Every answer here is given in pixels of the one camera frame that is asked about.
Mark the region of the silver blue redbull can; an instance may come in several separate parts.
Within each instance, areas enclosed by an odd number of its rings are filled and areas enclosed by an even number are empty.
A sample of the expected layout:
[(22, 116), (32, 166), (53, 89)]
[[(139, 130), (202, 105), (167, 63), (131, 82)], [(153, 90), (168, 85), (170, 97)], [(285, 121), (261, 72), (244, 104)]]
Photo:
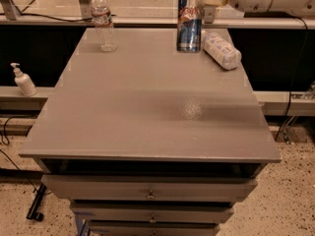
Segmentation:
[(200, 0), (178, 0), (177, 50), (199, 52), (201, 29), (202, 8)]

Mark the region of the clear upright water bottle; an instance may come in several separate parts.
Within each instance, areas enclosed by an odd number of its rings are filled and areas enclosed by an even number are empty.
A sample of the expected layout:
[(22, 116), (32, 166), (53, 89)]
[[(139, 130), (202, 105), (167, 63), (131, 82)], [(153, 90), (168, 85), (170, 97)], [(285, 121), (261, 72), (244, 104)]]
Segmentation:
[(91, 13), (94, 28), (103, 52), (112, 52), (117, 48), (112, 15), (106, 0), (92, 0)]

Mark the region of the lying white labelled bottle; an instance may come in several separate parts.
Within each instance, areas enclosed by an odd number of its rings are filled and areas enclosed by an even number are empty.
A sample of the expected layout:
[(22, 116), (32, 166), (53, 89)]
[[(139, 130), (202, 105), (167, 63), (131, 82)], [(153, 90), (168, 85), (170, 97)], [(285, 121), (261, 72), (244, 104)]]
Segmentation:
[(233, 70), (241, 63), (240, 51), (216, 32), (204, 34), (203, 48), (225, 70)]

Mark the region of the grey drawer cabinet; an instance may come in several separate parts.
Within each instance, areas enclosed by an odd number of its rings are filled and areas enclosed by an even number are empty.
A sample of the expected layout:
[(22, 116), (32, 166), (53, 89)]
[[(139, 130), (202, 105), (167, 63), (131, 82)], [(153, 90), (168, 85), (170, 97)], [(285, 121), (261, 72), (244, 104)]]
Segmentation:
[[(181, 53), (174, 29), (87, 29), (22, 147), (44, 175), (255, 179), (280, 160), (242, 68)], [(70, 204), (205, 203), (69, 200)]]

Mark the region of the white pump dispenser bottle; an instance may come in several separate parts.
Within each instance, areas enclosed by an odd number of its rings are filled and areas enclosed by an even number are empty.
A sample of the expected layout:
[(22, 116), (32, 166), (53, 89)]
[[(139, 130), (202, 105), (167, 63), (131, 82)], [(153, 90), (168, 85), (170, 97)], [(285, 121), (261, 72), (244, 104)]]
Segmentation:
[(36, 87), (28, 74), (25, 74), (20, 69), (19, 63), (11, 63), (13, 72), (15, 74), (15, 83), (18, 88), (21, 90), (24, 96), (33, 96), (37, 93)]

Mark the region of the top grey drawer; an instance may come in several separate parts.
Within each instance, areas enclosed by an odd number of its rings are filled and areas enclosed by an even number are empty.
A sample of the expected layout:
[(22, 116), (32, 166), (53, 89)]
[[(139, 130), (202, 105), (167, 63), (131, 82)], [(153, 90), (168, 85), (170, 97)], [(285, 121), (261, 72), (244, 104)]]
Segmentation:
[(142, 202), (241, 202), (257, 186), (242, 178), (82, 175), (44, 175), (42, 183), (62, 199)]

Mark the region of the grey drawer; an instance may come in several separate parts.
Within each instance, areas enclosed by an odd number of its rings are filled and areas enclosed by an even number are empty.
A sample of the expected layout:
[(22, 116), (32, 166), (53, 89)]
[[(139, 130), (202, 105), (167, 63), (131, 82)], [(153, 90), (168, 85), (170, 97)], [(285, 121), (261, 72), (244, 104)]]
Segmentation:
[(90, 221), (89, 228), (102, 236), (216, 236), (220, 231), (211, 224), (119, 221)]
[(103, 203), (71, 204), (80, 218), (109, 221), (223, 223), (233, 214), (233, 208), (205, 203)]
[(241, 202), (257, 186), (242, 178), (82, 175), (44, 175), (42, 183), (62, 199), (142, 202)]

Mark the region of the black metal floor bracket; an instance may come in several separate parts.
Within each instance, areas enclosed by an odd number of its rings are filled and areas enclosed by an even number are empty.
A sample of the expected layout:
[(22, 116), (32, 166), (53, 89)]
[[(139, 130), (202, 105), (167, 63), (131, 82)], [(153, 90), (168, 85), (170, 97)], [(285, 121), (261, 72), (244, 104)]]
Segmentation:
[(27, 214), (28, 220), (34, 220), (34, 221), (43, 221), (44, 215), (38, 211), (41, 201), (44, 197), (44, 194), (46, 192), (47, 188), (44, 184), (41, 184), (39, 186), (39, 189), (36, 191), (36, 195), (32, 201), (31, 207)]

